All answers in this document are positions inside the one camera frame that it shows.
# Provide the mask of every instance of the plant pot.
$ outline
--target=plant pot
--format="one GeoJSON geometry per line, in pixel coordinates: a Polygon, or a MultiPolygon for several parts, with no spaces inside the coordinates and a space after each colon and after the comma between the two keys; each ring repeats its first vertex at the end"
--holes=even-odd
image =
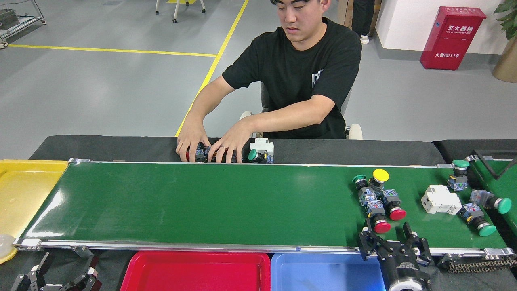
{"type": "Polygon", "coordinates": [[[508,41],[508,44],[497,62],[492,75],[497,79],[510,83],[517,83],[517,37],[508,41]]]}

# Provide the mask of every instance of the green leaf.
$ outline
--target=green leaf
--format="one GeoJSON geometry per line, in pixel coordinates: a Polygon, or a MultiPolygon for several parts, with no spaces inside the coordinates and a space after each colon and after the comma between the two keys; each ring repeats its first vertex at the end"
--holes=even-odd
{"type": "Polygon", "coordinates": [[[513,37],[517,36],[517,26],[514,26],[506,31],[506,39],[510,40],[513,37]]]}
{"type": "Polygon", "coordinates": [[[514,19],[515,16],[517,16],[517,10],[511,12],[511,13],[508,13],[507,15],[499,18],[499,19],[496,19],[497,21],[505,21],[505,20],[508,20],[508,19],[514,19]]]}
{"type": "Polygon", "coordinates": [[[506,0],[497,6],[494,13],[505,12],[511,8],[514,8],[515,6],[517,6],[517,0],[506,0]]]}
{"type": "Polygon", "coordinates": [[[513,27],[513,20],[507,20],[503,23],[501,23],[501,26],[503,27],[503,30],[508,30],[509,28],[513,27]]]}

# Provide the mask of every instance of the black pants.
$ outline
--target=black pants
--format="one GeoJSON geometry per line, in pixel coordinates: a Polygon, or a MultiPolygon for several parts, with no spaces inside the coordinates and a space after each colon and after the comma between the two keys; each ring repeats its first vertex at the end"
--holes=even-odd
{"type": "Polygon", "coordinates": [[[354,0],[352,30],[357,34],[367,35],[372,25],[375,0],[354,0]]]}

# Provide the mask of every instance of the green conveyor belt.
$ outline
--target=green conveyor belt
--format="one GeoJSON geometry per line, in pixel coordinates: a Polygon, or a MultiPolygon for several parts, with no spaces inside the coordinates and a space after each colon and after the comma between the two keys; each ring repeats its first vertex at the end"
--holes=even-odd
{"type": "MultiPolygon", "coordinates": [[[[22,238],[165,244],[357,246],[364,223],[352,178],[375,167],[71,164],[22,238]]],[[[420,197],[451,168],[384,167],[413,231],[432,248],[504,248],[420,197]]],[[[470,194],[470,189],[463,196],[470,194]]],[[[384,235],[396,239],[392,229],[384,235]]]]}

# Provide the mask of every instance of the fire extinguisher box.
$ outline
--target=fire extinguisher box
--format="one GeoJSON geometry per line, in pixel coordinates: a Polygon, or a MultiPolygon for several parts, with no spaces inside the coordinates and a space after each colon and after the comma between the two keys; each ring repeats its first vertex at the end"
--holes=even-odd
{"type": "Polygon", "coordinates": [[[426,69],[456,70],[486,15],[479,8],[440,7],[420,58],[426,69]]]}

